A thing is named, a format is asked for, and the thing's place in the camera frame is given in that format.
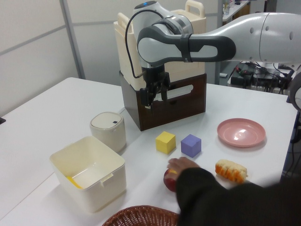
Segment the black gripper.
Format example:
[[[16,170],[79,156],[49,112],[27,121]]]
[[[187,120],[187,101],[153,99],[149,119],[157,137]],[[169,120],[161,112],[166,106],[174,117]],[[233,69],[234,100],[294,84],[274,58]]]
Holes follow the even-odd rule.
[[[145,108],[151,109],[152,93],[160,92],[164,102],[167,101],[167,91],[170,87],[169,73],[165,71],[165,66],[152,68],[142,67],[143,80],[146,87],[140,89],[140,102]]]

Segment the person's hand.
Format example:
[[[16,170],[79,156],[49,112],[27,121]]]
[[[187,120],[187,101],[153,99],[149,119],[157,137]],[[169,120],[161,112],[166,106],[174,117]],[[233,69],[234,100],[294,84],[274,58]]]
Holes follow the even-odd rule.
[[[167,165],[167,168],[173,170],[176,176],[179,176],[186,169],[199,167],[198,164],[186,157],[172,158]]]

